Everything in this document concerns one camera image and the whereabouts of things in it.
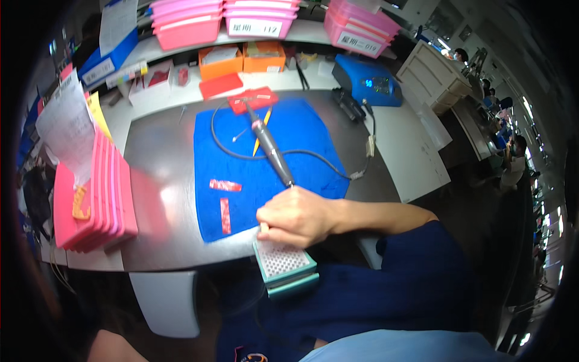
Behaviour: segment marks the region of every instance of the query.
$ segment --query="gray table surface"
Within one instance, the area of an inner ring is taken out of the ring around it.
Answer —
[[[277,92],[280,99],[303,97],[329,130],[347,173],[365,163],[368,131],[354,123],[330,98],[330,91]],[[139,235],[121,245],[127,272],[194,268],[253,255],[257,227],[212,243],[201,238],[195,206],[193,132],[198,112],[223,99],[175,107],[131,123],[124,157],[131,166],[131,188]],[[399,202],[398,192],[376,150],[368,171],[351,181],[346,199]]]

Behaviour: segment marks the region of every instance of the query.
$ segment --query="hand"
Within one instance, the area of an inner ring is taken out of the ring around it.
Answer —
[[[319,243],[338,222],[338,202],[301,187],[284,190],[257,210],[257,220],[269,225],[269,231],[259,232],[257,239],[301,248]]]

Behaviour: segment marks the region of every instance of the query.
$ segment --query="blue shirt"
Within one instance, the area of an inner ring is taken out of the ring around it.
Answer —
[[[497,362],[513,356],[495,351],[478,333],[376,330],[338,339],[300,362]]]
[[[334,342],[374,330],[472,330],[477,281],[439,221],[386,236],[377,248],[382,270],[319,264],[314,289],[276,302],[265,294],[242,312],[225,316],[217,360],[230,362],[235,350],[238,362],[252,353],[297,362],[311,352],[316,338]],[[221,302],[239,305],[243,295],[260,288],[263,281],[255,270],[236,281]]]

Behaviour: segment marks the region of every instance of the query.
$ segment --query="rotary tool handpiece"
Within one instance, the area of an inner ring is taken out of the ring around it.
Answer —
[[[257,117],[253,109],[247,103],[245,106],[247,107],[247,112],[251,118],[251,129],[257,136],[261,148],[267,155],[269,162],[272,163],[273,168],[280,176],[284,185],[286,187],[291,187],[295,183],[294,176],[292,176],[290,168],[285,162],[280,149],[277,147],[272,134],[267,129],[267,126],[264,124],[264,122]]]

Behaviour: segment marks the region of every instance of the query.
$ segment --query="blue box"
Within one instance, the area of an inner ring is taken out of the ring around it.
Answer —
[[[104,80],[107,75],[117,71],[123,65],[138,42],[137,28],[135,28],[117,45],[115,50],[104,57],[101,57],[101,49],[97,48],[78,71],[78,77],[87,87]]]

